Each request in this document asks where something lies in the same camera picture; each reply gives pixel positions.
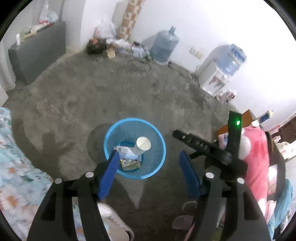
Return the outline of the blue mesh trash basket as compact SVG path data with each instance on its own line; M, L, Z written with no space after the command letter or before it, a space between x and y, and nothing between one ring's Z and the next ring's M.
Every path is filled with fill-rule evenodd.
M119 152L117 170L129 179L146 179L157 173L166 158L166 144L159 130L140 118L125 118L113 124L103 142L105 157Z

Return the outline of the blue water jug on floor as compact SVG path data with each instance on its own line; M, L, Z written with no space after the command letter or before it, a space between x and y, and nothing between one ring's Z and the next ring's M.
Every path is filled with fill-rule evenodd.
M176 28L171 26L168 31L161 31L149 50L149 53L154 61L160 64L169 62L169 58L179 43L179 37L175 34Z

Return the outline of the white paper cup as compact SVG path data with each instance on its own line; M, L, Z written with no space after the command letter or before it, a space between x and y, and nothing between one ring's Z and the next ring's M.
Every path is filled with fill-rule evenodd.
M151 148L151 141L147 137L139 137L132 151L135 155L142 155Z

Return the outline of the floral blue tablecloth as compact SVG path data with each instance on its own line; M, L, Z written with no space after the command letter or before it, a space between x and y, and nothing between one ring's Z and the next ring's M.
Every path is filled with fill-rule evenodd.
M26 240L34 216L53 178L36 168L13 137L11 111L1 107L1 211L21 240Z

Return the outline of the dark grey cabinet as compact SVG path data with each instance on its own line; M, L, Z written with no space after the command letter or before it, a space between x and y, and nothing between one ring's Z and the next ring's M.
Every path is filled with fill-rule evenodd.
M66 53L66 23L56 22L20 45L13 44L8 53L16 79L32 84Z

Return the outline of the white water dispenser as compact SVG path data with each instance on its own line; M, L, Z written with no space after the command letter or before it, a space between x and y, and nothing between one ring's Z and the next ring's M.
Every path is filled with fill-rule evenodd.
M197 70L198 84L215 97L246 61L243 50L234 44L216 47Z

